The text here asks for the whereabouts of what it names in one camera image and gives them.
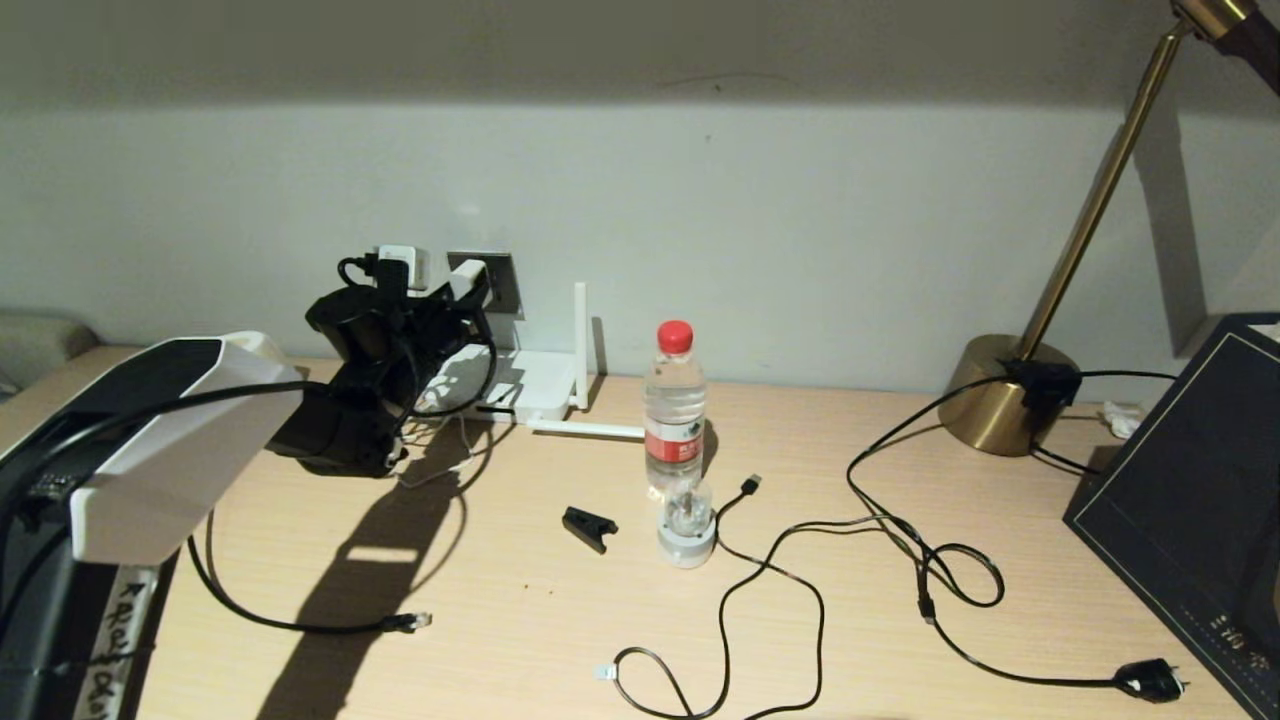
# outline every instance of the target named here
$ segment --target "wooden desk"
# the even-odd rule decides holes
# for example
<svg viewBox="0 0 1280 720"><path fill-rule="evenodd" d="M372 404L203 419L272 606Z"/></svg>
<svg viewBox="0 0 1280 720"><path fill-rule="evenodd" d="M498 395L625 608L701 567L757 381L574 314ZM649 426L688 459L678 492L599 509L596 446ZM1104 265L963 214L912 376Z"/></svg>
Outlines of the wooden desk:
<svg viewBox="0 0 1280 720"><path fill-rule="evenodd" d="M0 406L0 446L124 354L97 350ZM319 379L335 368L311 366ZM726 539L763 553L790 524L863 515L844 483L845 465L927 400L713 386L718 448L708 479L717 502L746 475L764 478L728 516ZM635 421L640 413L639 382L608 378L589 418ZM262 454L218 509L216 569L246 606L284 619L303 610L321 623L426 610L433 626L413 635L303 638L251 625L223 610L183 559L142 717L644 717L611 683L593 679L595 665L631 644L667 659L695 710L709 705L722 673L717 602L751 568L723 552L691 571L659 560L637 445L479 423L468 429L492 429L497 445L462 471L462 482L474 483L462 497L447 482L406 491L393 480L319 478ZM454 462L456 438L451 425L424 462ZM1097 423L1064 420L1047 445L1087 459L1114 442ZM936 592L940 620L977 657L1016 673L1097 678L1162 656L1193 684L1181 701L1153 706L1112 689L997 679L952 655L920 620L910 562L883 536L800 536L777 561L814 582L828 612L826 685L806 717L1245 716L1062 524L1074 477L1033 459L975 452L934 429L869 460L860 479L927 539L970 543L1000 564L1009 594L997 609ZM618 523L607 555L562 529L567 505ZM361 560L379 556L367 550L376 547L401 548L381 552L399 561ZM989 587L979 570L961 570L975 594ZM735 596L727 623L733 684L718 717L809 697L817 607L804 588L767 574ZM628 660L623 674L643 702L678 711L648 660Z"/></svg>

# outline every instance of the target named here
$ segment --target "plastic water bottle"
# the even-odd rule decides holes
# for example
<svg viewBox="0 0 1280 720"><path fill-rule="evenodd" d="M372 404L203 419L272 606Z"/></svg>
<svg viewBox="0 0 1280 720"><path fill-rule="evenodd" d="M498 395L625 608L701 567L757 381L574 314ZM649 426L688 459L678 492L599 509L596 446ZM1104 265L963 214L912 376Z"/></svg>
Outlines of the plastic water bottle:
<svg viewBox="0 0 1280 720"><path fill-rule="evenodd" d="M694 489L703 479L707 378L692 347L689 323L669 320L658 328L658 355L644 379L645 471L654 500Z"/></svg>

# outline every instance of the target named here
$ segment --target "white label with handwriting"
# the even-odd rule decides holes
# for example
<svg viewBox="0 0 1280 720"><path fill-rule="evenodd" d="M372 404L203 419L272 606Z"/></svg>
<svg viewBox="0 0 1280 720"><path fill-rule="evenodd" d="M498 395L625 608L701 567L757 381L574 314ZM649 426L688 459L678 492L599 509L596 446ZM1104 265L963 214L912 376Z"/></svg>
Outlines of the white label with handwriting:
<svg viewBox="0 0 1280 720"><path fill-rule="evenodd" d="M122 565L102 609L74 720L118 720L160 569Z"/></svg>

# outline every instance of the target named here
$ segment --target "brass lamp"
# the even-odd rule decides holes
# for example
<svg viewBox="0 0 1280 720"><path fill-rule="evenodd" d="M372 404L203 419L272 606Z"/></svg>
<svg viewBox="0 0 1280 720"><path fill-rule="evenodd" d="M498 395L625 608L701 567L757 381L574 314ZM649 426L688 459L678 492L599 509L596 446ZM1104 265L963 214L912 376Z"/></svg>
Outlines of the brass lamp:
<svg viewBox="0 0 1280 720"><path fill-rule="evenodd" d="M1102 159L1080 218L1027 329L1021 337L984 334L969 341L951 375L948 392L983 379L1007 377L1014 363L1066 365L1079 370L1064 352L1043 342L1044 332L1107 209L1183 37L1194 32L1224 55L1245 59L1280 95L1280 37L1253 0L1175 0L1174 13L1178 24L1156 44L1120 135ZM942 405L938 419L961 442L983 452L1021 456L1030 452L1033 443L1043 439L1062 406L1062 402L1030 396L1019 382L995 380Z"/></svg>

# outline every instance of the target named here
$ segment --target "red bottle cap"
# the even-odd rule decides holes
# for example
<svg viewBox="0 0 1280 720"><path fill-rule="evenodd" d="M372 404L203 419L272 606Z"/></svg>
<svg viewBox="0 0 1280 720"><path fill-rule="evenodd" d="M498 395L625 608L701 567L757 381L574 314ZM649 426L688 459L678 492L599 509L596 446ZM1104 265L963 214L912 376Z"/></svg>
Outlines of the red bottle cap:
<svg viewBox="0 0 1280 720"><path fill-rule="evenodd" d="M684 320L667 320L658 325L658 350L667 355L684 355L694 346L694 328Z"/></svg>

